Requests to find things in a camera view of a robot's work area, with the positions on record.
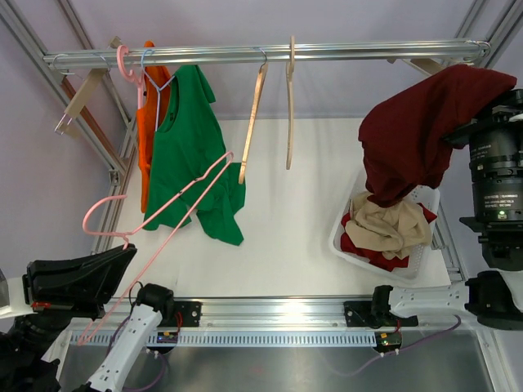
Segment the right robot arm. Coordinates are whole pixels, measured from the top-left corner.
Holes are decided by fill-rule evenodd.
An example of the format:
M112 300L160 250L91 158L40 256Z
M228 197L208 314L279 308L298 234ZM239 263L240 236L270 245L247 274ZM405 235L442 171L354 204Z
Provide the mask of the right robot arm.
M489 102L446 140L467 145L474 214L461 223L479 235L489 268L448 286L374 289L369 305L379 324L422 314L472 315L485 327L522 329L522 91Z

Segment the blue wire hanger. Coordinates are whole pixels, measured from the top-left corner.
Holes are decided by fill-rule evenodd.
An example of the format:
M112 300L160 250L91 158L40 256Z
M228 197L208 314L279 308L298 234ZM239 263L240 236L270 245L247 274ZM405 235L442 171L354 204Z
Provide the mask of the blue wire hanger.
M145 57L147 55L153 55L154 54L154 48L153 47L146 47L145 51L141 55L141 69L143 71L143 74L150 80L151 85L154 87L154 89L157 92L157 105L156 105L156 116L155 116L155 125L154 125L154 131L157 131L159 129L159 117L160 117L160 105L161 105L161 93L162 91L169 87L172 80L176 77L175 75L172 75L162 86L159 86L154 79L150 76L150 74L146 71L145 67Z

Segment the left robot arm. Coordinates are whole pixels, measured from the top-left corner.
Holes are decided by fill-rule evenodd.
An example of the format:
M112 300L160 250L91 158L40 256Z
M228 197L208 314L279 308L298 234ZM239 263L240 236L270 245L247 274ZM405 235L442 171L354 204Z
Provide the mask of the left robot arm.
M86 327L78 343L92 341L136 253L130 244L76 259L35 260L22 276L1 278L1 316L12 321L1 334L3 391L60 390L60 360L46 360L45 354L77 321ZM153 283L141 287L103 363L78 390L122 390L147 338L174 319L174 309L171 290Z

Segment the wooden hanger with metal hook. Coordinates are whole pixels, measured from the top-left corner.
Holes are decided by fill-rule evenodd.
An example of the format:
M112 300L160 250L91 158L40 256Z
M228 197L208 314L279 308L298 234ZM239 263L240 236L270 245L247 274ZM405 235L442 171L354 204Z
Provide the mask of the wooden hanger with metal hook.
M254 93L253 93L253 103L252 103L252 108L251 108L250 117L249 117L249 121L248 121L248 130L247 130L247 134L246 134L246 140L244 143L244 152L242 155L241 165L240 165L240 169L239 169L238 183L240 185L242 185L245 181L245 173L246 173L246 166L248 163L250 146L252 144L254 127L255 127L256 120L257 120L257 113L258 113L258 109L259 109L259 105L260 105L260 101L261 101L261 97L262 97L264 83L266 80L266 74L268 71L266 52L261 47L257 47L257 50L259 50L259 52L261 52L263 55L263 63L261 64L261 66L258 70Z

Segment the bright red t shirt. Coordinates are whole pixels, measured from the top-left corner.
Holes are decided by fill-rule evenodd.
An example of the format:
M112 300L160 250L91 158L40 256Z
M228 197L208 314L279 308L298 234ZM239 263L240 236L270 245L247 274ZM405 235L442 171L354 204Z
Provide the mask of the bright red t shirt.
M436 220L437 214L429 211L427 208L425 208L421 203L418 203L418 205L422 208L423 215L427 221L427 223L432 223ZM363 257L365 259L369 259L369 264L378 267L379 269L392 272L394 269L404 269L409 266L409 256L406 256L405 258L401 259L398 256L394 256L392 259L387 259L382 252L365 249L365 248L358 248L351 240L351 238L348 236L348 234L345 232L345 225L348 221L351 220L351 214L350 212L347 212L341 219L341 226L343 228L343 232L340 235L340 249L341 251L345 253L350 253L353 255L357 255L360 257Z

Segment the green t shirt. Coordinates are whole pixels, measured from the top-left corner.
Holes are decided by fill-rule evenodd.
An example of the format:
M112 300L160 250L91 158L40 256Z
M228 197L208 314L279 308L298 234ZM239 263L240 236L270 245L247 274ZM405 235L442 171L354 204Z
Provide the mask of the green t shirt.
M197 65L180 67L171 82L167 114L154 134L145 229L184 226L190 207L205 234L239 246L244 236L235 214L244 207L246 186L239 163L223 158L226 145L212 111L216 100Z

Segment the dark maroon t shirt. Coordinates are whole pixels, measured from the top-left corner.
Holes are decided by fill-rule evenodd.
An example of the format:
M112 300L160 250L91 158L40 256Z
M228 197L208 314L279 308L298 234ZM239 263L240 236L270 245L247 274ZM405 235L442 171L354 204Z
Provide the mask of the dark maroon t shirt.
M516 83L510 74L453 65L375 106L359 128L369 201L392 207L419 185L437 188L454 149L445 136Z

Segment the beige t shirt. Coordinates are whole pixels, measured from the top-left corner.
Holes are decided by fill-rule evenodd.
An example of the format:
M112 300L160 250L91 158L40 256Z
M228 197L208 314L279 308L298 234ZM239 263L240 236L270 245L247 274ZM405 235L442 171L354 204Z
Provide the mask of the beige t shirt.
M371 193L357 194L351 200L351 220L345 232L358 248L370 249L387 259L409 256L417 245L431 242L430 224L422 208L409 200L401 200L392 207L380 207L370 201Z

